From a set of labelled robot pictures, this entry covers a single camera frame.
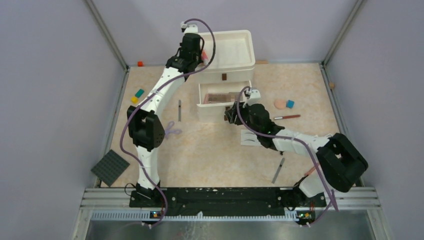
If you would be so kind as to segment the pink spray bottle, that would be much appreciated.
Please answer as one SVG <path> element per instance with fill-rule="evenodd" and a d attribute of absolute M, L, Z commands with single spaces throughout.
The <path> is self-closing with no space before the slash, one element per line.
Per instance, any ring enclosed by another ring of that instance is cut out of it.
<path fill-rule="evenodd" d="M 206 53 L 206 51 L 205 51 L 205 50 L 202 50 L 202 53 L 201 53 L 201 60 L 202 60 L 202 63 L 203 63 L 205 66 L 209 63 L 209 57 L 208 57 L 208 55 L 207 55 L 207 53 Z"/>

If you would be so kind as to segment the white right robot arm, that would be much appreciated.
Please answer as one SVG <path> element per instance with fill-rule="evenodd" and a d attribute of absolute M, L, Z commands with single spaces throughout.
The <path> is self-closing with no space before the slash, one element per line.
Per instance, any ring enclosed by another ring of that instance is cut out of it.
<path fill-rule="evenodd" d="M 347 193 L 369 167 L 344 134 L 313 136 L 289 130 L 274 123 L 262 104 L 234 103 L 224 115 L 230 124 L 245 126 L 266 149 L 311 158 L 317 169 L 294 187 L 293 200 L 299 206 L 307 206 L 323 192 Z"/>

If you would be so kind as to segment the eyebrow stencil sheet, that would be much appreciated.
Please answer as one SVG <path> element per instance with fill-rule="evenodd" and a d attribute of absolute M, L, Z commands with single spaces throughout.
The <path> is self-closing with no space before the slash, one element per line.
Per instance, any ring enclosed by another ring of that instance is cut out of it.
<path fill-rule="evenodd" d="M 255 146 L 255 147 L 262 146 L 257 136 L 248 129 L 242 129 L 240 131 L 240 144 L 242 146 Z"/>

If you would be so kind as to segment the white drawer organizer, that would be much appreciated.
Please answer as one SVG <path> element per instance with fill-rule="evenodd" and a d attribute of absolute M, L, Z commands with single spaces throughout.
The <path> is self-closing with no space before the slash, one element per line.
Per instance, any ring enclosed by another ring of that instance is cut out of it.
<path fill-rule="evenodd" d="M 194 75 L 198 83 L 196 112 L 203 123 L 224 122 L 226 107 L 234 102 L 203 104 L 208 93 L 234 93 L 251 86 L 254 78 L 256 58 L 252 35 L 249 30 L 218 31 L 201 33 L 211 64 Z"/>

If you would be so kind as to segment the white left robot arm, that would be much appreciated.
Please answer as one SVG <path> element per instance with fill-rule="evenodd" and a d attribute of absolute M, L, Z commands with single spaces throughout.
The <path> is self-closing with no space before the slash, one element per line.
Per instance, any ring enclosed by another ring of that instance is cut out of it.
<path fill-rule="evenodd" d="M 160 117 L 176 90 L 202 63 L 201 55 L 205 41 L 197 33 L 186 33 L 179 44 L 176 55 L 166 62 L 162 75 L 147 97 L 137 106 L 127 110 L 128 134 L 137 151 L 139 178 L 136 191 L 149 207 L 160 202 L 157 191 L 158 149 L 166 131 Z"/>

